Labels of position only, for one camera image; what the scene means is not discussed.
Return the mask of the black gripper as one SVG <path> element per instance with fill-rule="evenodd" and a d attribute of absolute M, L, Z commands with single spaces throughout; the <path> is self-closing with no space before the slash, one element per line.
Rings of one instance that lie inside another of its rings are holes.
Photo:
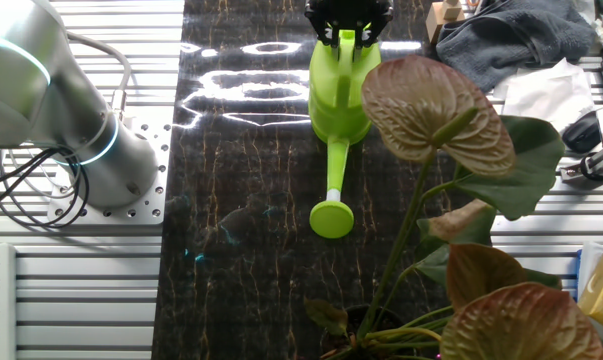
<path fill-rule="evenodd" d="M 339 27 L 355 28 L 355 46 L 361 49 L 377 42 L 378 36 L 392 21 L 393 12 L 393 2 L 327 0 L 306 2 L 304 15 L 324 45 L 337 48 Z"/>

